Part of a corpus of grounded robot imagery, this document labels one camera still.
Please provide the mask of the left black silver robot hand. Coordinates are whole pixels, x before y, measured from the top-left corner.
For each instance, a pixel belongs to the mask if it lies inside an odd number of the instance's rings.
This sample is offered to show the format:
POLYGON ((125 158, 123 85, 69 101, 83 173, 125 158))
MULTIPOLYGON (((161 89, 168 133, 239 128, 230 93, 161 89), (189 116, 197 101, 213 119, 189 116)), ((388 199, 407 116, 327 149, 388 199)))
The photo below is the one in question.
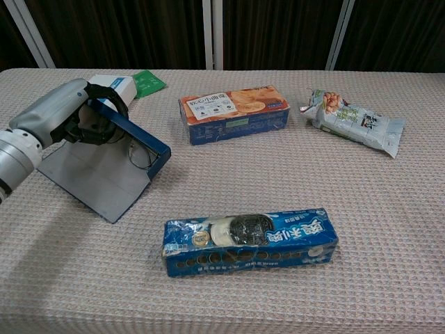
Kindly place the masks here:
POLYGON ((109 142, 117 126, 110 120, 99 132, 80 128, 79 111, 89 100, 110 100, 117 113, 128 118, 128 107, 111 87, 73 79, 49 91, 10 122, 11 129, 24 130, 41 142, 43 148, 65 139, 71 143, 102 145, 109 142))

